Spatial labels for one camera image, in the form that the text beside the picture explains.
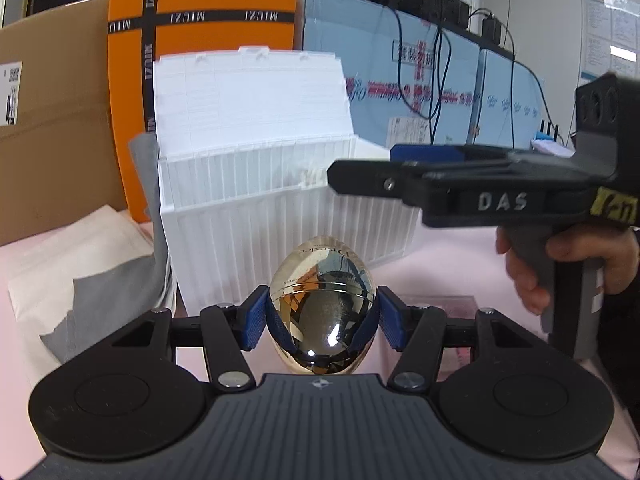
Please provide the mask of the person's right hand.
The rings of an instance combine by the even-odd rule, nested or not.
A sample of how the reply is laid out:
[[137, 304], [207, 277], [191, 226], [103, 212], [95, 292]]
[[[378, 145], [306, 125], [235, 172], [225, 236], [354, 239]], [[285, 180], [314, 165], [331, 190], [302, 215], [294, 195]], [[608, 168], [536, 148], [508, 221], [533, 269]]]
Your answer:
[[[506, 230], [498, 228], [496, 251], [506, 256], [506, 274], [524, 307], [542, 315], [551, 295], [541, 286], [536, 272], [514, 252]], [[634, 280], [639, 267], [639, 243], [633, 229], [620, 231], [607, 226], [581, 224], [548, 239], [547, 255], [557, 262], [601, 259], [604, 263], [602, 292], [617, 295]]]

